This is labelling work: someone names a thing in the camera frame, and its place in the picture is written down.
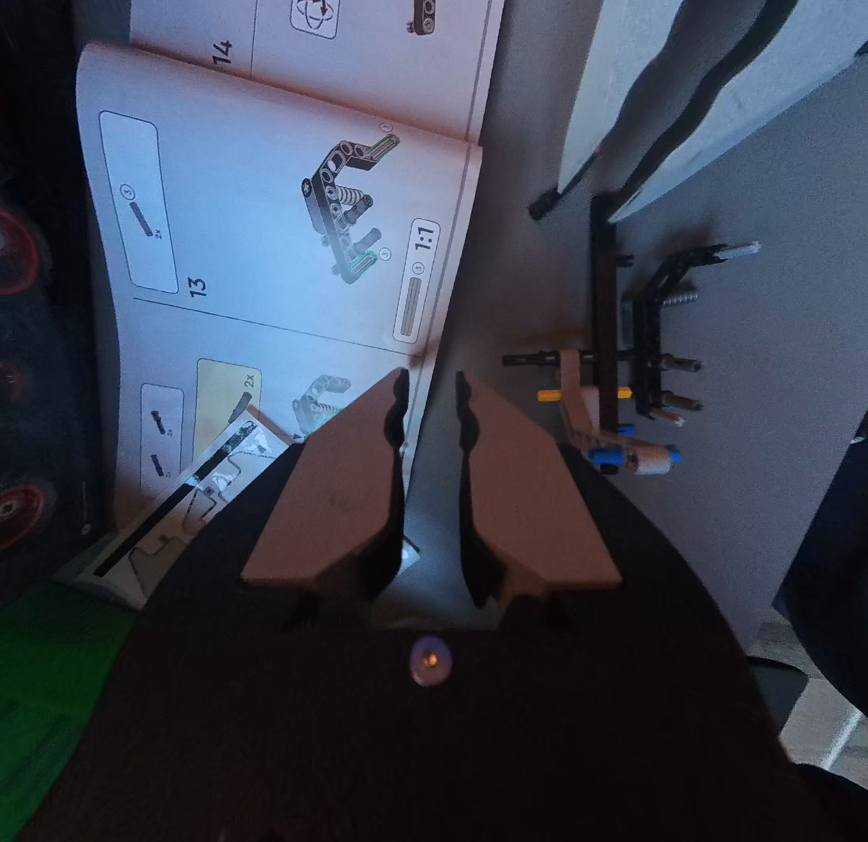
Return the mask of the long black lego beam assembly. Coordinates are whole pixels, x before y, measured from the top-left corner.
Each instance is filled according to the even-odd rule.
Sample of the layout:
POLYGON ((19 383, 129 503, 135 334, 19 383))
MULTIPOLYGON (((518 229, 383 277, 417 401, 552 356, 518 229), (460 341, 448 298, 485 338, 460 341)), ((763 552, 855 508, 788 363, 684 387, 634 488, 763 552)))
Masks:
POLYGON ((592 349, 505 356, 503 364, 557 369, 559 388, 537 392, 537 401, 559 406, 569 443, 603 474, 624 470, 638 477, 664 476, 678 463, 678 449, 648 443, 619 422, 624 392, 637 399, 644 416, 657 409, 665 368, 663 357, 641 348, 638 336, 632 349, 617 347, 617 271, 632 259, 618 252, 616 228, 609 222, 612 206, 613 194, 596 195, 590 204, 592 349))

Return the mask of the green plate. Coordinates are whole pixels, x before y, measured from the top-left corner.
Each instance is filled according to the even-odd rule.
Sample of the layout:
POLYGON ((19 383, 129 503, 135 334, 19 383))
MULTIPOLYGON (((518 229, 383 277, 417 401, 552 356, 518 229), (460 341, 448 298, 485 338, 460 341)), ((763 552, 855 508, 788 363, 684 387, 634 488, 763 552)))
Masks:
POLYGON ((75 752, 136 619, 43 582, 1 613, 1 839, 15 840, 75 752))

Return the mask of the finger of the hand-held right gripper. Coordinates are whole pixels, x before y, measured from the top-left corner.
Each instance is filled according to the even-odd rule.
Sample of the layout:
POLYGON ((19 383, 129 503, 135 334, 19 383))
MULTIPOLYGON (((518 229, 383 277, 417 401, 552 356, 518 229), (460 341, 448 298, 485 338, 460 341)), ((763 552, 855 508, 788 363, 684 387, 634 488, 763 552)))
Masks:
POLYGON ((867 0, 684 0, 607 135, 607 220, 639 212, 849 67, 867 0))
POLYGON ((621 187, 743 36, 746 0, 603 0, 566 132, 557 191, 621 187))

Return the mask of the grey fabric seat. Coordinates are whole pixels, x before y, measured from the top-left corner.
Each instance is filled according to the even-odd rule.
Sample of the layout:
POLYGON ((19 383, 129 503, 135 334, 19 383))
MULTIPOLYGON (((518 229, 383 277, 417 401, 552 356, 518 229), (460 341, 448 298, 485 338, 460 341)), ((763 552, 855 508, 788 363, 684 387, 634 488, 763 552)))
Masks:
POLYGON ((866 785, 866 719, 820 673, 788 619, 768 609, 748 650, 796 667, 808 677, 778 737, 787 755, 866 785))

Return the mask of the lego instruction booklet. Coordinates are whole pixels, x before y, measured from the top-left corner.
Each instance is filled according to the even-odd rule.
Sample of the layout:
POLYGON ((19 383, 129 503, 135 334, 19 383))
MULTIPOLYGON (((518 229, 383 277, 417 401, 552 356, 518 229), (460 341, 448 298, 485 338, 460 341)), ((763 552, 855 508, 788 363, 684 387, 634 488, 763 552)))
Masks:
POLYGON ((408 484, 505 0, 79 1, 117 522, 239 412, 301 442, 398 366, 408 484))

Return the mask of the dark box with red wheels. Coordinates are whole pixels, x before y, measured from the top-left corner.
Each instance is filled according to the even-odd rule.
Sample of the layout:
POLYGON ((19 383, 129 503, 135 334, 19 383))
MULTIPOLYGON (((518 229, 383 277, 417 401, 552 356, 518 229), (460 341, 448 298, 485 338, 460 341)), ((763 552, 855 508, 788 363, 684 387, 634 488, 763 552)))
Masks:
POLYGON ((1 0, 1 602, 105 525, 73 0, 1 0))

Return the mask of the bent black lego frame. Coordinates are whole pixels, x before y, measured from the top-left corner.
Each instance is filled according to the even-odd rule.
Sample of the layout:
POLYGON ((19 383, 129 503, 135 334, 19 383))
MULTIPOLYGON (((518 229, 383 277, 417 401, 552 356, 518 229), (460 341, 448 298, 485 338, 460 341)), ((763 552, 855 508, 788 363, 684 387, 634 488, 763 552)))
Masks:
POLYGON ((703 410, 698 400, 664 388, 664 373, 697 373, 703 364, 698 359, 676 357, 663 349, 662 311, 694 301, 692 292, 680 288, 692 270, 752 256, 762 247, 761 242, 753 241, 738 246, 714 244, 675 251, 666 256, 648 282, 630 299, 632 346, 627 352, 631 365, 630 387, 638 416, 680 425, 684 422, 684 413, 703 410))

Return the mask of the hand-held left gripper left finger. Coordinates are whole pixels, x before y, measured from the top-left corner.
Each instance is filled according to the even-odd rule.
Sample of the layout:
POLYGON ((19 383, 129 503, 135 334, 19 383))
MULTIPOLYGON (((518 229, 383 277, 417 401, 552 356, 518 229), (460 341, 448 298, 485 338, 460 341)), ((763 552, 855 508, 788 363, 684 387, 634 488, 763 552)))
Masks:
POLYGON ((402 562, 409 371, 387 373, 306 440, 242 570, 248 585, 374 600, 402 562))

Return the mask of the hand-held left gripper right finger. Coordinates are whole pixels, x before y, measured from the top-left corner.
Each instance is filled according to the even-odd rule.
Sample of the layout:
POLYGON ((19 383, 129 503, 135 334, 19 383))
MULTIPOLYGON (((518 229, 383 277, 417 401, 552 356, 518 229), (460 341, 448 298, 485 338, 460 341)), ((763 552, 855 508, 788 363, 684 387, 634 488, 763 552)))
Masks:
POLYGON ((611 590, 623 577, 551 435, 456 375, 462 576, 475 606, 611 590))

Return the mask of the lego sticker sheet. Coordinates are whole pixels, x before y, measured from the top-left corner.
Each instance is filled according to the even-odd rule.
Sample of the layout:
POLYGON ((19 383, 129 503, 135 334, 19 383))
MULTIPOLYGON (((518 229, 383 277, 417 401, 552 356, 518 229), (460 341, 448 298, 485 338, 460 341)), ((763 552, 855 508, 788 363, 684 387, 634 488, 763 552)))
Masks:
POLYGON ((297 443, 244 411, 127 526, 77 555, 53 580, 143 609, 197 535, 297 443))

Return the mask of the person's dark blue pants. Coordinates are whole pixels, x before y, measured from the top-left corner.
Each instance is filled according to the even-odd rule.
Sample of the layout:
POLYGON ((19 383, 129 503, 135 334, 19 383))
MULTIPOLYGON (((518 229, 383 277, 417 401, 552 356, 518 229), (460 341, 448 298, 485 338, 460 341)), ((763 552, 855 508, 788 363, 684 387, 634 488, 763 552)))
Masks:
POLYGON ((862 715, 861 745, 832 761, 866 787, 867 441, 860 427, 778 589, 788 620, 819 674, 862 715))

